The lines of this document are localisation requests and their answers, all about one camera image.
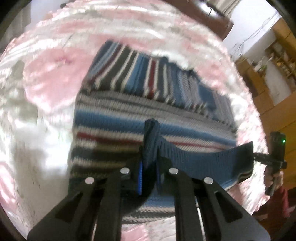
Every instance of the wooden cabinet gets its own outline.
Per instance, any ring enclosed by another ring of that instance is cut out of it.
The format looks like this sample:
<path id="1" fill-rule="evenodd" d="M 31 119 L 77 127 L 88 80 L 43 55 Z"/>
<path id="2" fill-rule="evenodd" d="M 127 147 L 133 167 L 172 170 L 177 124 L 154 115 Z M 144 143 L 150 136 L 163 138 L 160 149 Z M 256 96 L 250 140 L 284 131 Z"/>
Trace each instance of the wooden cabinet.
<path id="1" fill-rule="evenodd" d="M 288 35 L 291 33 L 288 24 L 282 18 L 276 22 L 272 29 L 277 36 L 280 36 L 284 39 L 287 38 Z"/>
<path id="2" fill-rule="evenodd" d="M 266 135 L 279 131 L 286 135 L 284 187 L 296 187 L 296 92 L 260 116 Z"/>
<path id="3" fill-rule="evenodd" d="M 281 18 L 272 27 L 279 43 L 285 48 L 287 54 L 296 58 L 296 38 L 287 23 Z"/>
<path id="4" fill-rule="evenodd" d="M 290 35 L 285 28 L 279 31 L 288 37 Z M 254 72 L 253 67 L 244 59 L 239 59 L 236 66 L 253 94 L 268 146 L 270 132 L 280 131 L 286 135 L 285 160 L 288 162 L 288 168 L 284 170 L 284 187 L 294 188 L 296 187 L 296 92 L 274 106 L 264 79 Z"/>
<path id="5" fill-rule="evenodd" d="M 274 107 L 274 103 L 269 96 L 269 89 L 265 80 L 253 70 L 247 60 L 241 58 L 236 61 L 238 72 L 243 77 L 247 87 L 252 93 L 254 104 L 260 114 Z"/>
<path id="6" fill-rule="evenodd" d="M 274 103 L 269 96 L 268 90 L 262 92 L 260 95 L 255 97 L 253 100 L 254 100 L 254 104 L 260 114 L 263 114 L 266 111 L 268 111 L 274 107 Z"/>

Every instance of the striped fabric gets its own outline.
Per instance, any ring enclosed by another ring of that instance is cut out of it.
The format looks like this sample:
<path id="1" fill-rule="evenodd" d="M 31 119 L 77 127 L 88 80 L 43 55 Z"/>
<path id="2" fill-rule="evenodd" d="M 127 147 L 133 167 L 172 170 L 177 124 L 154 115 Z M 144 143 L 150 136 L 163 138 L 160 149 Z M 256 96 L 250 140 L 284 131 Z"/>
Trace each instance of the striped fabric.
<path id="1" fill-rule="evenodd" d="M 76 98 L 69 190 L 86 177 L 108 177 L 128 160 L 139 161 L 145 155 L 155 161 L 150 149 L 145 149 L 148 143 L 191 177 L 211 175 L 227 189 L 250 177 L 253 167 L 248 155 L 252 145 L 216 154 L 236 145 L 233 117 L 227 113 L 231 113 L 229 100 L 201 85 L 193 71 L 108 41 Z M 157 120 L 152 131 L 157 137 L 148 131 L 148 119 Z M 241 160 L 238 152 L 244 153 Z M 146 164 L 143 161 L 143 179 Z M 172 215 L 172 200 L 152 195 L 124 221 L 147 222 Z"/>
<path id="2" fill-rule="evenodd" d="M 201 83 L 193 70 L 107 41 L 86 77 L 89 90 L 114 91 L 200 113 L 236 130 L 227 97 Z"/>

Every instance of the pink blanket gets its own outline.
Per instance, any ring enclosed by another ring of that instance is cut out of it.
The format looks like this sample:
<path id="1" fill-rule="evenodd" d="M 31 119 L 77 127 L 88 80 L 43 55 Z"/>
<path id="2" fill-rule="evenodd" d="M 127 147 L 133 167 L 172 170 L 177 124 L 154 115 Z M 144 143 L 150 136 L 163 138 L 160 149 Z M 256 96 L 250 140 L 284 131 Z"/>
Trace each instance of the pink blanket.
<path id="1" fill-rule="evenodd" d="M 84 0 L 46 18 L 12 40 L 0 58 L 0 134 L 6 136 L 5 148 L 0 145 L 5 164 L 0 202 L 24 236 L 67 193 L 74 100 L 107 39 L 194 69 L 208 86 L 229 96 L 237 144 L 253 141 L 254 151 L 267 152 L 259 113 L 221 40 L 174 7 L 159 0 Z M 25 64 L 21 77 L 15 74 L 17 61 Z M 24 108 L 30 112 L 20 112 Z M 264 169 L 255 163 L 252 177 L 229 191 L 251 214 L 268 200 Z M 172 226 L 174 218 L 127 226 L 122 239 L 133 240 L 131 229 L 142 240 L 173 238 Z"/>

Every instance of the human hand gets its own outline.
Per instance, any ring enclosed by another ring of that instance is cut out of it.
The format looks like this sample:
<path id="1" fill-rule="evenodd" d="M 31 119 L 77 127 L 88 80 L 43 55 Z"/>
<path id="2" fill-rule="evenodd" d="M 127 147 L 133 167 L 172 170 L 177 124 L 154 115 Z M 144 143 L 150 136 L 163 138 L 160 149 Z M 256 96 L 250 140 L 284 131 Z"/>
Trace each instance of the human hand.
<path id="1" fill-rule="evenodd" d="M 271 175 L 272 168 L 267 166 L 264 171 L 264 184 L 266 187 L 270 187 L 273 183 L 273 178 L 275 182 L 275 188 L 274 190 L 278 190 L 283 184 L 284 184 L 284 172 L 280 171 L 275 173 L 274 175 Z"/>

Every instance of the cable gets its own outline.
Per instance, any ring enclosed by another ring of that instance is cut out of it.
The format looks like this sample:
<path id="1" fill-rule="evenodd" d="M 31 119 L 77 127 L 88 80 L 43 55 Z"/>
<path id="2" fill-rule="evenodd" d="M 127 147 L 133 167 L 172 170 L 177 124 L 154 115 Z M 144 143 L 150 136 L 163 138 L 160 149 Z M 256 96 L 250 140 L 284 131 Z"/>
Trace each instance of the cable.
<path id="1" fill-rule="evenodd" d="M 247 39 L 245 39 L 241 44 L 236 44 L 236 45 L 234 45 L 233 47 L 232 47 L 232 49 L 231 50 L 233 50 L 234 49 L 234 55 L 236 56 L 237 54 L 239 54 L 238 55 L 238 58 L 240 58 L 242 55 L 243 55 L 243 52 L 244 52 L 244 43 L 246 42 L 246 41 L 248 41 L 248 40 L 250 40 L 250 39 L 253 39 L 253 38 L 255 38 L 260 32 L 261 32 L 261 30 L 276 16 L 276 15 L 278 15 L 279 13 L 278 12 L 275 12 L 274 13 L 274 15 L 272 16 L 272 17 L 269 17 L 269 18 L 267 18 L 264 22 L 263 22 L 263 24 L 261 25 L 261 27 L 260 28 L 258 28 L 251 36 L 249 36 Z"/>

